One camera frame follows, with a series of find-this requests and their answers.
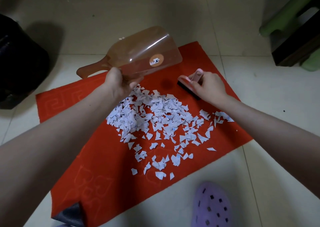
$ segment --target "purple shoe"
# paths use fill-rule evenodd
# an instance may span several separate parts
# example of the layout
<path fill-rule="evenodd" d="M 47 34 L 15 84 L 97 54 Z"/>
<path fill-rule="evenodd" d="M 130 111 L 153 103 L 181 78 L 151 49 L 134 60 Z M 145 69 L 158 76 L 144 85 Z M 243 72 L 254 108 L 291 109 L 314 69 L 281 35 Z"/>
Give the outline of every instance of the purple shoe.
<path fill-rule="evenodd" d="M 191 227 L 231 226 L 230 201 L 224 190 L 213 182 L 202 183 L 195 193 Z"/>

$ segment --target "forearm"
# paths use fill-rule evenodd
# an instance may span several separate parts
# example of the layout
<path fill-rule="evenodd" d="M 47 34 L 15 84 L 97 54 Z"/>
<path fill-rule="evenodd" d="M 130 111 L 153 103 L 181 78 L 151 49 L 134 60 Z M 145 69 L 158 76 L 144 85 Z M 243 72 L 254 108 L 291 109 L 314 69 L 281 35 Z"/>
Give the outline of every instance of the forearm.
<path fill-rule="evenodd" d="M 227 96 L 216 104 L 292 176 L 320 197 L 320 137 Z"/>
<path fill-rule="evenodd" d="M 27 221 L 116 103 L 102 85 L 1 146 L 1 226 L 22 226 Z"/>

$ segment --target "sticker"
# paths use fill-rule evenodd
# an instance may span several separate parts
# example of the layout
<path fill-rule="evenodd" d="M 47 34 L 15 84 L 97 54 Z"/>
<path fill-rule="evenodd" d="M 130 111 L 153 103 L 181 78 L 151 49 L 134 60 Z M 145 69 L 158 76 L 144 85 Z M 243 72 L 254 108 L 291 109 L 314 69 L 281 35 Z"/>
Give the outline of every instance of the sticker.
<path fill-rule="evenodd" d="M 163 62 L 163 55 L 162 54 L 156 54 L 156 55 L 153 55 L 150 60 L 149 60 L 149 63 L 152 67 L 157 67 L 159 66 L 160 64 L 162 64 Z"/>

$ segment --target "pink brush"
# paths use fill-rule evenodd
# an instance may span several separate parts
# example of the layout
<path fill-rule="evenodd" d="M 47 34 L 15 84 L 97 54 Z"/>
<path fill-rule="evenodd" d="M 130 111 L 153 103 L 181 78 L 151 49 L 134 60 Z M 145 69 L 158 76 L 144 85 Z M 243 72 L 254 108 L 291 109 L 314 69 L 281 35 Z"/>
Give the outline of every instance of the pink brush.
<path fill-rule="evenodd" d="M 203 70 L 198 68 L 191 79 L 189 79 L 188 76 L 180 75 L 178 77 L 178 85 L 181 88 L 183 88 L 185 91 L 190 93 L 195 99 L 200 100 L 201 98 L 197 95 L 196 90 L 191 84 L 191 81 L 198 82 L 202 76 L 203 76 Z"/>

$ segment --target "person's left hand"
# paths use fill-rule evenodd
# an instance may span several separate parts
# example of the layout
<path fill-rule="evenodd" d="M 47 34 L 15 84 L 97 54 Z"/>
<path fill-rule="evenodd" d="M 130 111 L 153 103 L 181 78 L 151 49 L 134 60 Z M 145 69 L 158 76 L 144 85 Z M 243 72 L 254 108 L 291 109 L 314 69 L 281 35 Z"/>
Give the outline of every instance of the person's left hand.
<path fill-rule="evenodd" d="M 112 98 L 118 103 L 125 99 L 142 80 L 143 77 L 127 81 L 122 78 L 121 69 L 113 67 L 107 73 L 103 86 L 111 93 Z"/>

